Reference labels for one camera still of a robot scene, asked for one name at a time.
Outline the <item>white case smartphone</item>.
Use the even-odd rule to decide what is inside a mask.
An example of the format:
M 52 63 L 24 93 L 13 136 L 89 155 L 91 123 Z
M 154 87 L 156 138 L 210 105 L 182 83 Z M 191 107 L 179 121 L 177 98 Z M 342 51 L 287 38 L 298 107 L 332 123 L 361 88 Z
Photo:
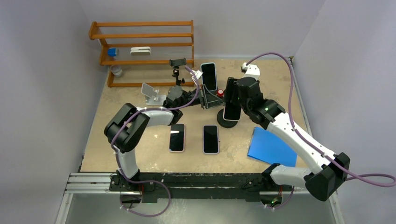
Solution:
M 223 119 L 226 121 L 239 121 L 241 114 L 240 105 L 227 102 L 223 110 Z

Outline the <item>black phone stand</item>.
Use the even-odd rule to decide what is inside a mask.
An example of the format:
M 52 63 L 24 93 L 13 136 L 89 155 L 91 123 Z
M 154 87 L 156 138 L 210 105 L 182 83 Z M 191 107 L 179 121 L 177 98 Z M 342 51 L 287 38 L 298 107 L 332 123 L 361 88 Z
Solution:
M 221 109 L 218 113 L 217 113 L 217 123 L 224 128 L 233 128 L 235 127 L 238 122 L 237 121 L 228 121 L 228 120 L 224 120 L 223 119 L 223 113 L 224 113 L 224 109 Z
M 176 79 L 176 85 L 181 86 L 181 84 L 185 83 L 185 80 L 179 79 L 179 67 L 180 66 L 185 66 L 187 64 L 186 58 L 182 59 L 170 59 L 169 60 L 169 65 L 173 67 L 173 74 L 172 77 Z

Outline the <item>lavender case smartphone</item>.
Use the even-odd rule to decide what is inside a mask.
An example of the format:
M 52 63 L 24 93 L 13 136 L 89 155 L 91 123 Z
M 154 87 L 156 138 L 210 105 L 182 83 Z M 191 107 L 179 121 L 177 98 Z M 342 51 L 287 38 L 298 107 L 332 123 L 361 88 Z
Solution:
M 203 153 L 219 153 L 219 132 L 215 125 L 205 125 L 203 127 Z

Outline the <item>pink case smartphone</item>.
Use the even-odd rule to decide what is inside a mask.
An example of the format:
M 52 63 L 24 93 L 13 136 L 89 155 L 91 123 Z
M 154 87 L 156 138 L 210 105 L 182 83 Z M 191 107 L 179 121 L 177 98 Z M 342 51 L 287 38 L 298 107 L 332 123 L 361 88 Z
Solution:
M 183 152 L 185 147 L 185 124 L 170 126 L 170 152 Z

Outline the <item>silver folding phone stand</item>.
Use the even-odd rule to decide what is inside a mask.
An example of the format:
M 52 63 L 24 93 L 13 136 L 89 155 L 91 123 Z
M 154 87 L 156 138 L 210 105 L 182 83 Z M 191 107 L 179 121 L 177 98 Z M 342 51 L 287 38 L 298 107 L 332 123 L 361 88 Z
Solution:
M 158 89 L 154 89 L 147 83 L 142 83 L 141 94 L 145 96 L 146 105 L 162 106 L 163 102 L 166 100 L 166 95 L 160 95 Z

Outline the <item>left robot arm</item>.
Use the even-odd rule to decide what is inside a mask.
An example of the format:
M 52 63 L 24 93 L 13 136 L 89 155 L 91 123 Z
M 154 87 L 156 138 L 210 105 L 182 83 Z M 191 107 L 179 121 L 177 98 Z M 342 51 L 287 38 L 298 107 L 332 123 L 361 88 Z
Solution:
M 185 91 L 176 85 L 170 88 L 159 108 L 139 108 L 130 103 L 124 104 L 104 129 L 115 153 L 121 185 L 126 190 L 133 191 L 142 182 L 134 149 L 147 127 L 176 124 L 183 115 L 181 110 L 188 106 L 200 105 L 203 109 L 208 109 L 210 103 L 223 105 L 224 93 L 222 89 L 210 91 L 204 84 L 192 91 Z

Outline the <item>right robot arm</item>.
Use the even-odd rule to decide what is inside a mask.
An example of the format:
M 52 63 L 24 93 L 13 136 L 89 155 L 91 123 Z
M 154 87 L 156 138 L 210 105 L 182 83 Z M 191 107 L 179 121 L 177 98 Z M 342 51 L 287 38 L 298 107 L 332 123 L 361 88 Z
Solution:
M 299 131 L 299 126 L 290 120 L 283 107 L 263 97 L 259 81 L 252 77 L 228 78 L 224 99 L 226 105 L 236 106 L 252 122 L 280 138 L 308 166 L 272 164 L 263 172 L 262 183 L 266 189 L 290 185 L 305 188 L 316 199 L 326 201 L 346 181 L 350 165 L 348 155 L 336 154 L 305 131 Z

